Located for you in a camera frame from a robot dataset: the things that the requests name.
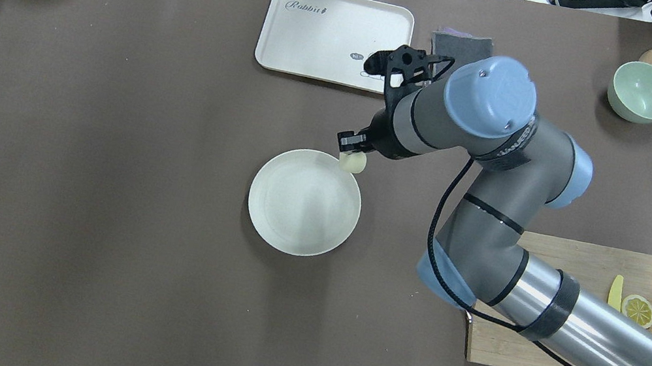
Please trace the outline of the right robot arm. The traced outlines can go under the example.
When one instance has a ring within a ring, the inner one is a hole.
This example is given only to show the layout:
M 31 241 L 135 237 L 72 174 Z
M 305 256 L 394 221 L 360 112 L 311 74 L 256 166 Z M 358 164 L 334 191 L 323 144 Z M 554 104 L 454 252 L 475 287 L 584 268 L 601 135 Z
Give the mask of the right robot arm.
M 540 118 L 536 86 L 520 62 L 454 63 L 407 45 L 373 53 L 364 68 L 383 76 L 385 107 L 362 131 L 337 138 L 347 154 L 405 159 L 461 147 L 468 164 L 480 164 L 441 229 L 438 202 L 422 281 L 476 318 L 475 301 L 495 308 L 502 327 L 564 366 L 652 366 L 650 332 L 520 245 L 542 207 L 564 207 L 587 190 L 591 159 Z

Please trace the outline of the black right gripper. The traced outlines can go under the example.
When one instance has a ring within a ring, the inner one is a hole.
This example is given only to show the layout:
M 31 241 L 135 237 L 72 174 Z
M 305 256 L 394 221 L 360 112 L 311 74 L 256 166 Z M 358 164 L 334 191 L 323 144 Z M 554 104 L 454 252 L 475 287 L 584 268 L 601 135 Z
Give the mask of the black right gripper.
M 385 106 L 361 131 L 341 131 L 339 152 L 378 152 L 389 159 L 406 159 L 436 150 L 424 139 L 414 120 L 416 97 L 423 83 L 437 81 L 451 69 L 455 59 L 401 45 L 378 50 L 364 62 L 364 71 L 383 77 Z

